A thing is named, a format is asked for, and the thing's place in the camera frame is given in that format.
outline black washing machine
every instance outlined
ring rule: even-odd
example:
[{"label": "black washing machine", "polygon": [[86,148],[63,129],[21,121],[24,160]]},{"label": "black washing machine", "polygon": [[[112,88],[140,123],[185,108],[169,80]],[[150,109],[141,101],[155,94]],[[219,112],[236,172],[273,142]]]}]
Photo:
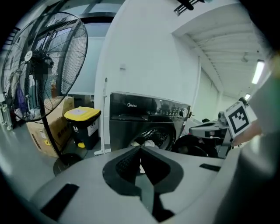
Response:
[{"label": "black washing machine", "polygon": [[182,134],[189,109],[189,105],[172,100],[125,92],[111,93],[111,150],[147,143],[171,150]]}]

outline trash can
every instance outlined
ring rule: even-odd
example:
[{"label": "trash can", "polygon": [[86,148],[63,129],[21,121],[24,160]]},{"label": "trash can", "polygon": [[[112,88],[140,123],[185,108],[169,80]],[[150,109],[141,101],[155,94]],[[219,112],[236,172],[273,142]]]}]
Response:
[{"label": "trash can", "polygon": [[78,147],[91,150],[98,142],[97,118],[100,114],[100,110],[90,107],[78,107],[64,114],[70,123],[73,139]]}]

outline fan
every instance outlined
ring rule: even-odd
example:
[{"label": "fan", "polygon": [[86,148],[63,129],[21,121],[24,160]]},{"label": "fan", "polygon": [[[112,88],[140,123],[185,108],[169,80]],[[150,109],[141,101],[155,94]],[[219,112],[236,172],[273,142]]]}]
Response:
[{"label": "fan", "polygon": [[46,116],[64,99],[83,66],[88,34],[83,22],[69,13],[44,14],[30,22],[13,40],[2,71],[6,103],[25,121],[42,120],[59,156],[57,174],[81,160],[62,155]]}]

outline fluorescent light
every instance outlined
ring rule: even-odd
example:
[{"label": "fluorescent light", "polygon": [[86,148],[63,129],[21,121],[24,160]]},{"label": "fluorescent light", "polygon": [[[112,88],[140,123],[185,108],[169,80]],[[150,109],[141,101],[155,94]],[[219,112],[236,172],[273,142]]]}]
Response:
[{"label": "fluorescent light", "polygon": [[245,96],[245,99],[248,100],[248,99],[250,98],[250,96],[251,96],[251,95],[247,94],[247,95]]},{"label": "fluorescent light", "polygon": [[253,77],[252,83],[257,84],[259,81],[259,78],[261,77],[261,74],[263,72],[264,67],[264,61],[258,60],[257,67],[255,69],[255,75]]}]

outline white ceiling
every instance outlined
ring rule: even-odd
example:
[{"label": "white ceiling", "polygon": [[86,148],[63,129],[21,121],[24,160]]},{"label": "white ceiling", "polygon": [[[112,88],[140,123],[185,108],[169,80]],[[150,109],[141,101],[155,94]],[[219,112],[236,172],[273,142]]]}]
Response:
[{"label": "white ceiling", "polygon": [[216,70],[226,95],[239,98],[254,89],[258,59],[264,59],[251,20],[240,4],[212,10],[191,21],[187,35]]}]

